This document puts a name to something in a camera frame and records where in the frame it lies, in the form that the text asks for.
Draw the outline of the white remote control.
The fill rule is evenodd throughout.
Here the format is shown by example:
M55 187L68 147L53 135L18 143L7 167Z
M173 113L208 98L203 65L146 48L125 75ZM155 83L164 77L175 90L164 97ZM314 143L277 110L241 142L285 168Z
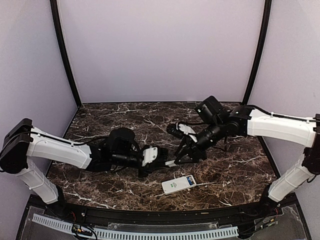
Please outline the white remote control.
M187 190L195 187L196 185L190 186L187 181L187 176L175 178L172 180L167 180L161 183L163 192L165 195L170 195L183 190Z

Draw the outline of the white battery cover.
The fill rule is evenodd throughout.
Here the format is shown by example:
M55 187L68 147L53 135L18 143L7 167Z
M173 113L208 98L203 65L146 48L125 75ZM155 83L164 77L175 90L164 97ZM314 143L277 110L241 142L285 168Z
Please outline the white battery cover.
M175 167L175 166L176 166L174 160L166 161L166 162L165 162L165 165L166 165L167 167L169 167L169 168L172 168L172 167Z

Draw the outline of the blue battery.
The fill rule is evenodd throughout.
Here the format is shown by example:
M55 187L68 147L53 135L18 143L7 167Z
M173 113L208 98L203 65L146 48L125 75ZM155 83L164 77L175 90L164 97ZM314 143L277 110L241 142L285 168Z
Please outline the blue battery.
M187 179L187 181L188 181L190 186L195 186L196 185L196 181L195 181L195 179L194 179L194 177L192 175L187 176L186 179Z

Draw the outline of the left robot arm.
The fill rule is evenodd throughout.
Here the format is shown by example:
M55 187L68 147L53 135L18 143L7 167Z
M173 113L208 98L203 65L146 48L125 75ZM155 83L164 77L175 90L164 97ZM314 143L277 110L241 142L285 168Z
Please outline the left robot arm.
M174 166L168 160L168 150L145 145L140 148L135 133L125 127L99 136L98 144L91 139L76 142L48 134L24 118L4 138L0 152L0 170L18 176L60 218L67 218L70 206L64 202L59 187L51 183L31 158L44 158L75 166L88 172L106 172L112 166L138 170L146 177L155 170Z

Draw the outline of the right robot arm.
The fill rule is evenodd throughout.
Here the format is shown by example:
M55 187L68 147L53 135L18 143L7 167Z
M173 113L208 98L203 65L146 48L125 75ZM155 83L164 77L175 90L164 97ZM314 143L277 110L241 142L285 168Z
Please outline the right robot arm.
M255 105L239 105L228 111L214 96L209 96L195 111L206 128L195 133L190 123L169 124L167 132L181 140L174 163L184 156L193 163L206 160L206 150L229 136L269 137L304 146L298 161L283 176L264 190L255 213L266 217L289 193L320 174L320 116L295 117L267 112Z

